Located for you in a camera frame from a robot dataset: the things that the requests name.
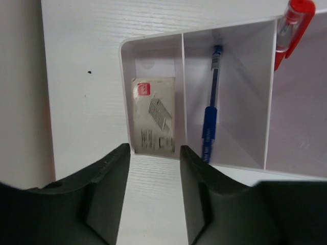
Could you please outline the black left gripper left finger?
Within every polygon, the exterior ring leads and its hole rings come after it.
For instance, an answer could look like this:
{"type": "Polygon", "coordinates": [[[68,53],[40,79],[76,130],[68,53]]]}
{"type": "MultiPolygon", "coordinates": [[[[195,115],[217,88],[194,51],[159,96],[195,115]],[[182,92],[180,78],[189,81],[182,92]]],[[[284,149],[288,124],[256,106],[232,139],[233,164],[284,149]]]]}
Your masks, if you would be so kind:
{"type": "Polygon", "coordinates": [[[1,244],[116,244],[129,165],[123,143],[43,188],[1,184],[1,244]]]}

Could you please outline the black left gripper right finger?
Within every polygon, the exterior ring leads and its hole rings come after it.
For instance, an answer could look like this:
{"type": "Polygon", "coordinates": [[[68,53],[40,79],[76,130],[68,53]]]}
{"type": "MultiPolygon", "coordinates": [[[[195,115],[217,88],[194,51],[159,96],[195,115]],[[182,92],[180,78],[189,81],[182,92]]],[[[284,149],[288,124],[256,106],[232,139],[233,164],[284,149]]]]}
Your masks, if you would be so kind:
{"type": "Polygon", "coordinates": [[[325,181],[244,185],[180,148],[189,244],[326,244],[325,181]]]}

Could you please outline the blue ballpoint pen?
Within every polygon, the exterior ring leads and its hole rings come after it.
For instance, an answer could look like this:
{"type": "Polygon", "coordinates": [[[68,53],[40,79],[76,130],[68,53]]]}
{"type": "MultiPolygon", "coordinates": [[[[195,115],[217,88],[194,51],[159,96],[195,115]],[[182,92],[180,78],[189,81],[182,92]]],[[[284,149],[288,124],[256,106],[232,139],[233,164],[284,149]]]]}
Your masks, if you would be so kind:
{"type": "Polygon", "coordinates": [[[212,145],[216,135],[217,124],[217,93],[219,87],[219,75],[220,75],[220,60],[223,53],[223,47],[221,45],[214,46],[214,52],[212,54],[212,83],[211,92],[209,97],[209,105],[204,111],[204,121],[202,127],[202,151],[201,158],[205,163],[209,163],[212,155],[212,145]]]}

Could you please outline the red ballpoint pen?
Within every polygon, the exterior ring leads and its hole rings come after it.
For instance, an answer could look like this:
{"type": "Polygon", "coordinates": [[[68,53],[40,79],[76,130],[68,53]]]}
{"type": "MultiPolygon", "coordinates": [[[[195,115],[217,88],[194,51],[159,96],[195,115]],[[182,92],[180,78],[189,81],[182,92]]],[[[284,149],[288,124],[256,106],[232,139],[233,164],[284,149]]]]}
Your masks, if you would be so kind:
{"type": "Polygon", "coordinates": [[[277,24],[274,69],[295,50],[316,12],[313,1],[290,0],[277,24]]]}

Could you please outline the white desk organizer container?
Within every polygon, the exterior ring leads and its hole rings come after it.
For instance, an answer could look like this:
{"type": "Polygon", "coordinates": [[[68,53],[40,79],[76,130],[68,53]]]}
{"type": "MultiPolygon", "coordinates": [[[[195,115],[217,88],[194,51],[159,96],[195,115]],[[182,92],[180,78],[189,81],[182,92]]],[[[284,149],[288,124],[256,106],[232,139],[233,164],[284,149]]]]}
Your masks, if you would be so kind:
{"type": "Polygon", "coordinates": [[[120,46],[128,136],[132,80],[175,78],[175,153],[202,150],[215,45],[223,47],[210,163],[326,177],[326,10],[274,69],[277,18],[131,38],[120,46]]]}

